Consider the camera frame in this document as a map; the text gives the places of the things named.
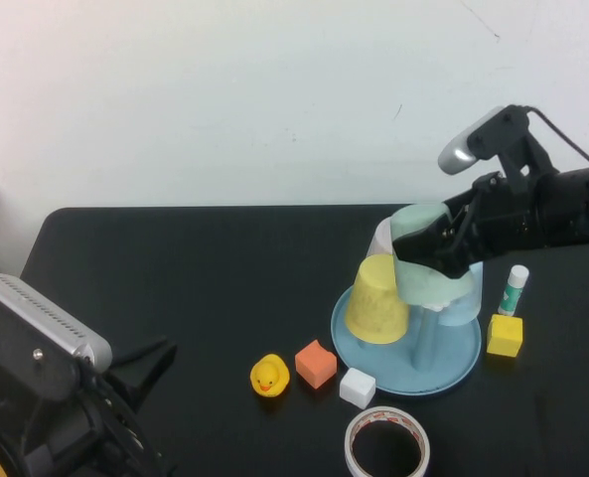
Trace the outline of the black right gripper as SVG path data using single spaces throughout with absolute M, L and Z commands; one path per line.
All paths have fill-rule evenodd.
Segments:
M 529 176 L 514 181 L 498 173 L 480 177 L 469 190 L 444 201 L 450 219 L 441 215 L 421 231 L 395 238 L 396 257 L 460 278 L 473 263 L 547 247 L 537 183 Z

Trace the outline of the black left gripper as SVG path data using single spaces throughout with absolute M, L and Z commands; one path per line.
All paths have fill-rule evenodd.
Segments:
M 23 378 L 31 396 L 23 419 L 23 474 L 69 476 L 87 465 L 106 476 L 171 476 L 175 467 L 145 437 L 134 412 L 176 354 L 177 344 L 163 337 L 114 358 L 107 382 L 93 370 L 54 378 L 29 372 Z

